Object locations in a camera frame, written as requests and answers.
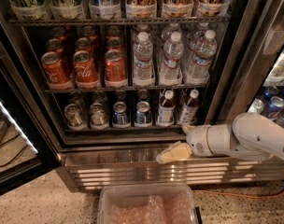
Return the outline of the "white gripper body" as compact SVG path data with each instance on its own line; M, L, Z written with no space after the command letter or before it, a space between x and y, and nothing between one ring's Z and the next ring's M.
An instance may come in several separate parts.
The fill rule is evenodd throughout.
M186 135L186 141L195 156L208 157L211 155L207 141L208 128L208 125L196 126Z

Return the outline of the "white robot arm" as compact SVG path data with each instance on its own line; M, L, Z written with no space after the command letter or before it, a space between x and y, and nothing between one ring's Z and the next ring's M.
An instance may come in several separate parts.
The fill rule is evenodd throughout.
M197 157L229 156L245 161L284 161L284 128L256 113L242 113L231 124L185 126L177 141L157 157L159 164Z

